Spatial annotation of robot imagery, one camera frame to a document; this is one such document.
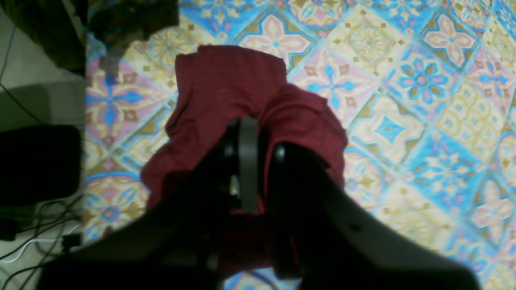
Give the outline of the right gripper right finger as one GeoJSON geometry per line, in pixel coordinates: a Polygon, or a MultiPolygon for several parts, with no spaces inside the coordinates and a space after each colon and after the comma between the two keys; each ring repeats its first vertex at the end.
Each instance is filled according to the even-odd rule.
{"type": "Polygon", "coordinates": [[[278,143],[268,166],[271,260],[299,290],[479,290],[458,262],[411,242],[372,217],[312,151],[278,143]]]}

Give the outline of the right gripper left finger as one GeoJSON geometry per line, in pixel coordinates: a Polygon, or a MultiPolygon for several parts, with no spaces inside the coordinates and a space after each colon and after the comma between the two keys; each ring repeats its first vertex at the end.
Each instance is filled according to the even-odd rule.
{"type": "Polygon", "coordinates": [[[44,266],[40,290],[222,290],[232,211],[259,210],[258,121],[234,118],[186,180],[138,220],[44,266]]]}

